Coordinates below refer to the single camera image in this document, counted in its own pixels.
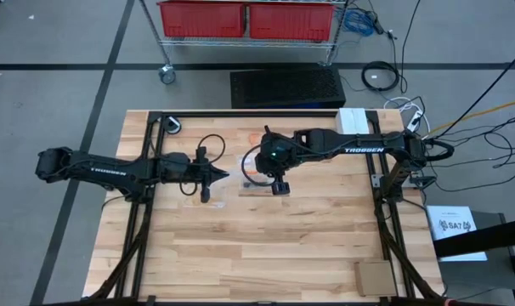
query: metal shelving cart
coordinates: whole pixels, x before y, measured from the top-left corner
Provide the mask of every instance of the metal shelving cart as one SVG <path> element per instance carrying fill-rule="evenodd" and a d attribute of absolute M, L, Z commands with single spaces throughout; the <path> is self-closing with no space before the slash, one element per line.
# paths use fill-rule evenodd
<path fill-rule="evenodd" d="M 234 0 L 213 0 L 214 2 L 233 2 Z M 242 0 L 236 2 L 244 3 L 324 3 L 332 5 L 342 5 L 342 16 L 346 14 L 348 3 L 350 0 Z M 176 79 L 173 65 L 169 59 L 168 53 L 165 49 L 166 46 L 202 46 L 202 47 L 261 47 L 261 48 L 321 48 L 326 50 L 325 61 L 320 62 L 321 65 L 331 65 L 333 61 L 333 54 L 338 47 L 337 41 L 341 33 L 342 22 L 339 22 L 329 41 L 316 42 L 312 40 L 292 40 L 292 39 L 254 39 L 250 38 L 247 34 L 239 38 L 224 38 L 224 37 L 165 37 L 161 39 L 156 25 L 151 18 L 150 11 L 146 6 L 144 0 L 139 0 L 140 5 L 144 11 L 144 15 L 148 20 L 154 38 L 157 41 L 157 46 L 161 51 L 161 55 L 165 61 L 165 65 L 159 70 L 160 80 L 168 85 Z"/>

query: wooden plank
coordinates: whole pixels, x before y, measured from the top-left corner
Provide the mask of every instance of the wooden plank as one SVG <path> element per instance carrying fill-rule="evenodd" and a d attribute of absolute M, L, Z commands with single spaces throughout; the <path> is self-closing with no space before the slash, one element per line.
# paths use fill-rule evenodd
<path fill-rule="evenodd" d="M 127 112 L 118 158 L 139 155 L 147 114 Z M 379 110 L 378 115 L 383 132 L 402 130 L 396 110 Z M 382 258 L 364 156 L 338 156 L 292 169 L 286 175 L 290 196 L 272 196 L 268 188 L 241 190 L 241 158 L 259 143 L 264 125 L 291 136 L 297 129 L 335 128 L 333 118 L 185 117 L 181 121 L 182 132 L 166 137 L 164 151 L 193 157 L 203 136 L 220 134 L 227 148 L 215 166 L 230 176 L 211 186 L 208 203 L 200 202 L 199 193 L 182 195 L 176 184 L 157 186 L 141 300 L 153 294 L 159 301 L 377 301 L 360 297 L 354 278 L 355 262 Z M 209 158 L 222 149 L 214 138 L 204 145 Z M 388 158 L 388 162 L 392 166 L 394 161 Z M 107 198 L 118 195 L 110 192 Z M 405 196 L 420 200 L 410 190 Z M 119 261 L 128 214 L 125 201 L 113 201 L 103 211 L 84 295 L 97 290 Z M 399 214 L 410 259 L 433 288 L 441 287 L 425 214 L 406 203 L 399 204 Z M 394 273 L 403 294 L 397 261 Z M 129 272 L 126 290 L 132 276 Z"/>

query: blue cable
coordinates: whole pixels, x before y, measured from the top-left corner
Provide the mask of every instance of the blue cable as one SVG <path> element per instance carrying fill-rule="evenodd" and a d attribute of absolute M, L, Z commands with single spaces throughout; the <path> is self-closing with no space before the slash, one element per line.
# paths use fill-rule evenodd
<path fill-rule="evenodd" d="M 335 18 L 342 20 L 342 30 L 360 34 L 362 37 L 369 37 L 375 32 L 375 23 L 369 15 L 358 9 L 348 9 L 342 18 L 342 8 L 335 9 Z"/>

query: electrical outlet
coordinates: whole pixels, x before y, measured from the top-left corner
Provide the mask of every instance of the electrical outlet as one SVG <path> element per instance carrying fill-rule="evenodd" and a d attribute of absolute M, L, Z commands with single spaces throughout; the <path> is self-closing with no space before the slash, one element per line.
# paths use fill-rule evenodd
<path fill-rule="evenodd" d="M 424 113 L 421 110 L 417 110 L 414 113 L 414 116 L 412 116 L 412 119 L 410 119 L 409 124 L 407 125 L 407 129 L 411 132 L 416 131 L 416 128 L 418 127 L 418 119 L 422 117 Z"/>

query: butcher block tabletop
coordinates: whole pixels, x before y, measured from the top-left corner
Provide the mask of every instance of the butcher block tabletop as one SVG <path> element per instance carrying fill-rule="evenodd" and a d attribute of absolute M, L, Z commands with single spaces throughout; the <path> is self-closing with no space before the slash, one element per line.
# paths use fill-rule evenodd
<path fill-rule="evenodd" d="M 225 117 L 207 111 L 210 116 L 180 117 L 182 131 L 166 136 L 162 153 L 184 152 L 194 158 L 201 138 L 222 135 L 227 147 L 214 166 L 229 176 L 212 184 L 208 203 L 201 203 L 199 190 L 186 196 L 178 184 L 157 185 L 139 300 L 155 295 L 157 301 L 188 302 L 378 301 L 358 294 L 354 275 L 354 263 L 382 259 L 365 155 L 337 156 L 293 168 L 285 176 L 289 196 L 272 196 L 265 187 L 249 188 L 241 173 L 241 158 L 259 144 L 264 125 L 292 136 L 298 129 L 335 129 L 335 117 L 250 116 L 242 110 L 231 110 L 237 116 Z M 383 133 L 403 129 L 397 110 L 376 111 Z M 132 160 L 140 155 L 147 116 L 147 110 L 127 112 L 116 158 Z M 203 145 L 209 159 L 222 149 L 216 138 Z M 388 162 L 391 168 L 393 159 L 388 157 Z M 188 192 L 192 188 L 185 186 Z M 109 192 L 106 200 L 119 195 Z M 405 198 L 422 203 L 418 190 L 405 190 Z M 105 206 L 83 296 L 99 289 L 118 263 L 130 206 L 123 199 Z M 408 257 L 440 294 L 444 288 L 426 214 L 404 202 L 398 209 Z M 134 259 L 127 272 L 126 295 L 133 267 Z M 399 295 L 404 296 L 395 259 L 393 272 Z"/>

